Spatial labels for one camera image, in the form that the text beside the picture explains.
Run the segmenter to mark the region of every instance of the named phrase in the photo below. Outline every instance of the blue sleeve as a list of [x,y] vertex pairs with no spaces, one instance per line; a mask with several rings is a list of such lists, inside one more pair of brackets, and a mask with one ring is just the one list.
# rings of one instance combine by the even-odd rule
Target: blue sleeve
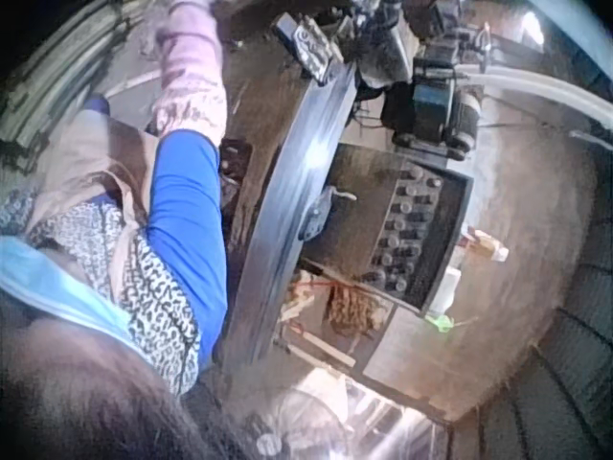
[[218,152],[203,135],[177,130],[160,143],[151,182],[148,241],[190,301],[208,359],[227,311]]

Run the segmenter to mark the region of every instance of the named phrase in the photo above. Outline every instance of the beige apron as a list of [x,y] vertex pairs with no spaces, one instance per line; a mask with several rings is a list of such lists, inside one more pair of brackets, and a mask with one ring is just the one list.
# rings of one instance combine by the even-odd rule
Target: beige apron
[[124,267],[132,236],[144,226],[158,139],[93,110],[82,110],[59,143],[43,155],[42,184],[28,222],[35,225],[105,192],[122,194],[125,229],[109,267],[112,300],[122,292]]

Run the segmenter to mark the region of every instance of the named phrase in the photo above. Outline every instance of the leopard print shirt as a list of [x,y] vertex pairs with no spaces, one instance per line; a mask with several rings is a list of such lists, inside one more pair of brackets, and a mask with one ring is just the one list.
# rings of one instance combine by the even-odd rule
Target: leopard print shirt
[[[0,208],[0,234],[23,236],[33,208],[33,191],[11,194]],[[40,222],[26,241],[36,248],[58,245],[79,262],[92,288],[110,299],[108,268],[124,226],[117,206],[86,202]],[[170,391],[187,392],[198,374],[200,332],[187,297],[142,232],[131,242],[117,303],[130,314],[132,339]]]

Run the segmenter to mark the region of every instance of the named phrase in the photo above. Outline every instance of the pink sleeve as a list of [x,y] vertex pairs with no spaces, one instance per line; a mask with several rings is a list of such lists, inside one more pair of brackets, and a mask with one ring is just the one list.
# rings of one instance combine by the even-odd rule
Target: pink sleeve
[[161,98],[153,107],[160,136],[190,129],[219,146],[227,104],[222,52],[208,0],[173,0],[166,27],[157,33],[162,54]]

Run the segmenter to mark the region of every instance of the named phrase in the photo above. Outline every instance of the person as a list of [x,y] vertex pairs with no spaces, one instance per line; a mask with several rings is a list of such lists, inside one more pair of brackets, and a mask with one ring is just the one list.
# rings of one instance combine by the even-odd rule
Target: person
[[227,308],[209,2],[170,1],[157,41],[159,142],[94,98],[0,210],[0,432],[13,457],[248,457],[214,403],[198,427],[179,399]]

